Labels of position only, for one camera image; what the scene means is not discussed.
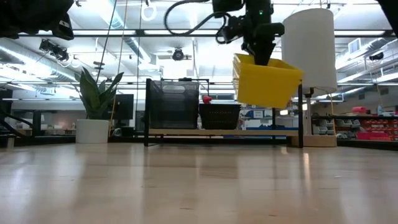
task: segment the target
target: wooden floor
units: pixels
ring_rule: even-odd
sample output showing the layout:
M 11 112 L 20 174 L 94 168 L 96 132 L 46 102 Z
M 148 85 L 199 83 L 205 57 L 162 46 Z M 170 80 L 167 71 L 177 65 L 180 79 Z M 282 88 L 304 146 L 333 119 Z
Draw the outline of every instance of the wooden floor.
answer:
M 0 223 L 398 223 L 398 153 L 141 144 L 0 152 Z

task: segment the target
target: wooden shelf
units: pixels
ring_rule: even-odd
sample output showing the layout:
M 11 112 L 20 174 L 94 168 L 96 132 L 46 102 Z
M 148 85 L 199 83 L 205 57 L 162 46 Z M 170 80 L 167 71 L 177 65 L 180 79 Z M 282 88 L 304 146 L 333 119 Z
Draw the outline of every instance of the wooden shelf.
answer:
M 149 134 L 185 136 L 298 136 L 299 131 L 284 130 L 198 130 L 198 129 L 150 129 Z

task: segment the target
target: white planter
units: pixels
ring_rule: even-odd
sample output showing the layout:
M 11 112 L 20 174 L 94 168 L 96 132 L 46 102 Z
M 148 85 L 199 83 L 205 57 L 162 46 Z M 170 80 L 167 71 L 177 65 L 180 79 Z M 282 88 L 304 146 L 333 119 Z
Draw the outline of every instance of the white planter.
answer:
M 108 129 L 109 121 L 79 119 L 76 123 L 76 143 L 107 143 Z

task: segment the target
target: green leaf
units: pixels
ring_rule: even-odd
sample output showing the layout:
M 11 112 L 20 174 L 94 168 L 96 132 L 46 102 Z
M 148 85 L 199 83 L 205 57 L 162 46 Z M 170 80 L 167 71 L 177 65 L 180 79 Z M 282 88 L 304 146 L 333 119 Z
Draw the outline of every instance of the green leaf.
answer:
M 99 84 L 99 87 L 98 87 L 99 93 L 105 92 L 105 88 L 106 88 L 105 83 L 106 83 L 106 80 L 102 81 L 101 84 Z
M 77 74 L 77 73 L 75 73 L 75 80 L 78 81 L 78 82 L 80 82 L 80 75 Z
M 105 90 L 105 92 L 103 92 L 103 93 L 101 93 L 101 94 L 99 95 L 98 98 L 99 98 L 99 101 L 100 101 L 100 102 L 104 102 L 104 101 L 106 100 L 106 98 L 108 97 L 108 94 L 112 91 L 113 87 L 114 87 L 116 84 L 118 84 L 118 83 L 120 82 L 120 80 L 122 80 L 123 74 L 124 74 L 124 72 L 122 72 L 122 73 L 116 75 L 116 77 L 114 78 L 114 80 L 113 80 L 111 86 L 110 86 L 107 90 Z
M 86 76 L 80 78 L 80 93 L 93 110 L 97 110 L 101 106 L 98 99 L 98 87 L 92 85 Z
M 98 110 L 101 112 L 101 114 L 105 113 L 105 111 L 108 109 L 108 105 L 113 102 L 115 95 L 116 95 L 116 90 L 109 93 L 108 95 L 109 97 L 106 99 L 105 102 L 101 104 L 101 107 Z
M 84 74 L 85 74 L 87 81 L 89 83 L 91 83 L 93 86 L 95 86 L 95 89 L 99 94 L 100 91 L 98 90 L 98 86 L 97 86 L 97 83 L 95 82 L 94 78 L 91 76 L 90 72 L 85 67 L 83 67 L 83 70 L 84 70 Z

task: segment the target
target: white cylinder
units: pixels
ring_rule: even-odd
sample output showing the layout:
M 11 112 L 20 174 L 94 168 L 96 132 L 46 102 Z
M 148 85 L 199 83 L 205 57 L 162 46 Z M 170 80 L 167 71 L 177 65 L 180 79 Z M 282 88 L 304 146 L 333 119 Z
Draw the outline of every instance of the white cylinder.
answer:
M 328 9 L 297 12 L 284 22 L 282 60 L 303 70 L 303 91 L 315 90 L 315 96 L 337 89 L 335 25 Z
M 76 143 L 107 143 L 108 129 L 109 121 L 79 119 L 76 122 Z

